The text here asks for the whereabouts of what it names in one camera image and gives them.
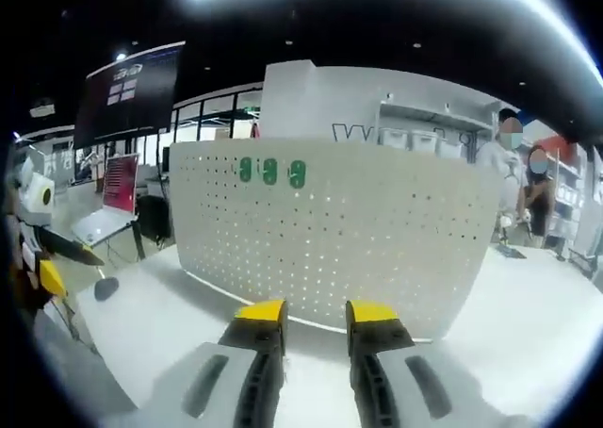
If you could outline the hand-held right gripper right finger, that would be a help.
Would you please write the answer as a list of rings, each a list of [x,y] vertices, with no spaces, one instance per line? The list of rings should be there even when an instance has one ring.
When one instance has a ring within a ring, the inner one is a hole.
[[[485,427],[491,407],[435,344],[417,344],[389,306],[346,302],[350,386],[363,427]]]

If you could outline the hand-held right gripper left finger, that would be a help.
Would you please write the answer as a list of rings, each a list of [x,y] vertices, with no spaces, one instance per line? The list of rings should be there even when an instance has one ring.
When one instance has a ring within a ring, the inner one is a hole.
[[[141,427],[271,427],[285,381],[285,300],[240,308],[216,343],[166,370]]]

